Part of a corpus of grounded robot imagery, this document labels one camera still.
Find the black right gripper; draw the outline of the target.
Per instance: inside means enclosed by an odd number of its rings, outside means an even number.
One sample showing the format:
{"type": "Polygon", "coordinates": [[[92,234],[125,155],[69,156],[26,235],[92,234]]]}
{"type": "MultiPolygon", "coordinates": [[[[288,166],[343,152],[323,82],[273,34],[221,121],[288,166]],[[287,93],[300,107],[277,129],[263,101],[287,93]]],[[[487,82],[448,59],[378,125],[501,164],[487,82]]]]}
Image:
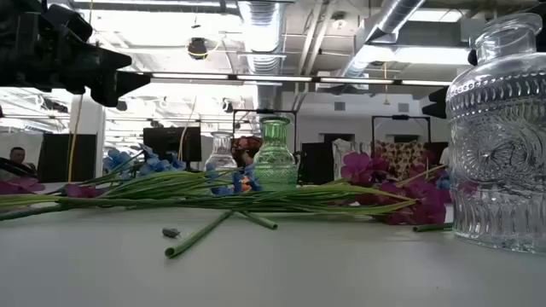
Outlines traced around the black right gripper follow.
{"type": "MultiPolygon", "coordinates": [[[[546,23],[543,23],[542,30],[537,35],[537,51],[546,52],[546,23]]],[[[478,65],[478,57],[475,49],[469,51],[468,63],[473,67],[478,65]]],[[[430,104],[421,108],[422,113],[438,119],[446,119],[445,98],[447,89],[447,87],[444,87],[431,93],[428,96],[430,104]]]]}

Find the small clear glass vase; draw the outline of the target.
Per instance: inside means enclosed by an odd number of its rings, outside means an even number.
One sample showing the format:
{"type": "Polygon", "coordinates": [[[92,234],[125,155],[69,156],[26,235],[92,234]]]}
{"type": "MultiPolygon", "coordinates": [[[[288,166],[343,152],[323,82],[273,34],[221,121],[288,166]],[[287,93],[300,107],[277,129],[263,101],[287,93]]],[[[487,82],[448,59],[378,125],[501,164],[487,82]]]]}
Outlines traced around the small clear glass vase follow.
{"type": "Polygon", "coordinates": [[[206,171],[236,169],[237,164],[231,153],[232,134],[215,131],[212,135],[212,153],[205,163],[206,171]]]}

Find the corrugated silver ceiling duct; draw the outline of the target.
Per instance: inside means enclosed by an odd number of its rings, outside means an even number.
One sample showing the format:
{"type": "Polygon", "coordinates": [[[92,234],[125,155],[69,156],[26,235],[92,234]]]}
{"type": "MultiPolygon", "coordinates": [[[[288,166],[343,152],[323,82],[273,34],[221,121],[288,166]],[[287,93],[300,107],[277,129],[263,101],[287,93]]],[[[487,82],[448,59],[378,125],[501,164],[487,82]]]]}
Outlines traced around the corrugated silver ceiling duct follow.
{"type": "Polygon", "coordinates": [[[239,1],[248,70],[251,74],[278,75],[282,59],[284,3],[239,1]]]}

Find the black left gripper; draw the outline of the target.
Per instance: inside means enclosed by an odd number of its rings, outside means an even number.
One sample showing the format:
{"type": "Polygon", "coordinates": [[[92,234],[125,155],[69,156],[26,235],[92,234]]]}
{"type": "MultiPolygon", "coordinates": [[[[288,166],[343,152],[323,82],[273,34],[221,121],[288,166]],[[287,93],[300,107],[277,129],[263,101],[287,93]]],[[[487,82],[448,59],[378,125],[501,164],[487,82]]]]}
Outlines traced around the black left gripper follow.
{"type": "Polygon", "coordinates": [[[88,43],[90,23],[47,0],[0,0],[0,87],[64,89],[104,107],[150,83],[137,72],[117,71],[131,57],[88,43]],[[93,80],[93,72],[108,72],[93,80]]]}

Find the large clear embossed glass vase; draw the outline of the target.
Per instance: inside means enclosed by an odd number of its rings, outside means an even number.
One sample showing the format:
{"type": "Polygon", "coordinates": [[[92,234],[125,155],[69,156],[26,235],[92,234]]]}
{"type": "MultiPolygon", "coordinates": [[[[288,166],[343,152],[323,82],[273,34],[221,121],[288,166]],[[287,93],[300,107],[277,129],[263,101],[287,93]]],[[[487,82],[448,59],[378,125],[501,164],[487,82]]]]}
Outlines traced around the large clear embossed glass vase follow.
{"type": "Polygon", "coordinates": [[[546,53],[540,15],[495,19],[471,37],[476,66],[446,94],[456,236],[546,254],[546,53]]]}

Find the person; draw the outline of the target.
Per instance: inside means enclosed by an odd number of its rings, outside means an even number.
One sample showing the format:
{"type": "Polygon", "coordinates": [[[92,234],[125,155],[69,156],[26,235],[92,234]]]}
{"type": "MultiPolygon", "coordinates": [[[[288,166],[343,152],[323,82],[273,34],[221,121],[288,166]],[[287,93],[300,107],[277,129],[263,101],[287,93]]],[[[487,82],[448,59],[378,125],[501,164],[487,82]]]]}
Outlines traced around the person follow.
{"type": "Polygon", "coordinates": [[[26,151],[21,147],[13,147],[9,153],[9,160],[14,162],[17,167],[20,167],[26,173],[36,176],[37,167],[30,162],[26,162],[26,151]]]}

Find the black monitor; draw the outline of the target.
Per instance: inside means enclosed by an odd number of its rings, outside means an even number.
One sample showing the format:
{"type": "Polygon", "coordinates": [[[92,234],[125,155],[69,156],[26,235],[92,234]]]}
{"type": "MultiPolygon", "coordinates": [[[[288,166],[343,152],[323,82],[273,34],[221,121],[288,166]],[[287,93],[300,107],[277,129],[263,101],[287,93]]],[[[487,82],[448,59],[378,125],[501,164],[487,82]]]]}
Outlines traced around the black monitor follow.
{"type": "Polygon", "coordinates": [[[143,142],[153,149],[160,159],[170,154],[182,154],[183,162],[201,162],[200,127],[145,128],[143,142]]]}

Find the black partition panel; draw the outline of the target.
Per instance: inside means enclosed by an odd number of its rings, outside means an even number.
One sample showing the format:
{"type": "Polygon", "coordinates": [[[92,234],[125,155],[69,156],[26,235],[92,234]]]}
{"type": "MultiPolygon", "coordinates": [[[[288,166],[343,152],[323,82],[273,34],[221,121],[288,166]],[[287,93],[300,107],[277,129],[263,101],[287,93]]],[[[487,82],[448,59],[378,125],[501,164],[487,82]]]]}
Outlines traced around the black partition panel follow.
{"type": "Polygon", "coordinates": [[[448,142],[426,142],[425,161],[429,166],[436,166],[440,163],[440,158],[443,151],[448,147],[448,142]]]}
{"type": "Polygon", "coordinates": [[[321,185],[334,180],[334,155],[330,143],[302,143],[300,158],[299,182],[302,185],[321,185]]]}
{"type": "MultiPolygon", "coordinates": [[[[67,182],[72,138],[69,134],[44,134],[38,161],[40,182],[67,182]]],[[[96,135],[78,134],[74,150],[72,180],[83,182],[94,178],[96,135]]]]}

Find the black ceiling dome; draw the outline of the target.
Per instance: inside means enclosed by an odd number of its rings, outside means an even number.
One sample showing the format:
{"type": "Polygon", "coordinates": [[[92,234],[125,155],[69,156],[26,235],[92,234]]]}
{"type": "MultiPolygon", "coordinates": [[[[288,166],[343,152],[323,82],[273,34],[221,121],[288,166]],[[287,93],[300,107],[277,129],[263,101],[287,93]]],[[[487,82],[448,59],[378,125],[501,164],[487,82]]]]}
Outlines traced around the black ceiling dome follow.
{"type": "Polygon", "coordinates": [[[191,38],[187,47],[187,52],[193,60],[205,60],[208,56],[206,40],[204,38],[191,38]]]}

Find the white patterned cloth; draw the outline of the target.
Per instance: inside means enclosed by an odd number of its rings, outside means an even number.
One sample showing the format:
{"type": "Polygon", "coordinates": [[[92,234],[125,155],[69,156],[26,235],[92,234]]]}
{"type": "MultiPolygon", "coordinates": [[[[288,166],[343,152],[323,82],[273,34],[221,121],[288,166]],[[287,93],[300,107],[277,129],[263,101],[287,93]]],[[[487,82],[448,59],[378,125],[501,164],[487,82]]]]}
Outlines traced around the white patterned cloth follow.
{"type": "Polygon", "coordinates": [[[334,179],[341,178],[341,168],[345,165],[343,158],[350,153],[366,153],[371,155],[371,145],[366,142],[346,141],[338,138],[332,141],[334,157],[334,179]]]}

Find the blue artificial flower bunch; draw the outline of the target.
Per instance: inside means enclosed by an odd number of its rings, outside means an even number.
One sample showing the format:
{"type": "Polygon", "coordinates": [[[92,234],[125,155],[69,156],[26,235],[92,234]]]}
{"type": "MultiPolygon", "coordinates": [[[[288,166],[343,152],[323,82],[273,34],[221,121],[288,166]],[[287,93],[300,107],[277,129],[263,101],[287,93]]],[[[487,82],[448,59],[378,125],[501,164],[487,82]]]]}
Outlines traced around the blue artificial flower bunch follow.
{"type": "Polygon", "coordinates": [[[206,164],[205,171],[208,172],[209,179],[221,178],[225,181],[230,180],[230,184],[210,188],[213,195],[241,194],[249,191],[262,191],[263,188],[258,184],[254,173],[254,165],[247,165],[241,171],[234,171],[230,174],[212,173],[216,168],[213,164],[206,164]]]}
{"type": "Polygon", "coordinates": [[[103,158],[102,170],[106,179],[129,181],[154,173],[185,171],[185,165],[178,159],[177,153],[161,159],[151,147],[140,144],[134,155],[110,149],[103,158]]]}

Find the green glass vase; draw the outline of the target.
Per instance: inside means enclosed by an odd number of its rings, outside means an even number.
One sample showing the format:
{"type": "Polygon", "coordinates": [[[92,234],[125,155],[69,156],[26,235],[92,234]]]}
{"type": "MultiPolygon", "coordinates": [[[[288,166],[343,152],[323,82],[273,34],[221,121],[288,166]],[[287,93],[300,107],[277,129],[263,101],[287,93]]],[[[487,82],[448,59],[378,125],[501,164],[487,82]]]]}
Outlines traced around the green glass vase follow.
{"type": "Polygon", "coordinates": [[[255,182],[266,191],[295,188],[297,167],[287,143],[290,120],[270,116],[262,118],[260,124],[263,142],[253,158],[255,182]]]}

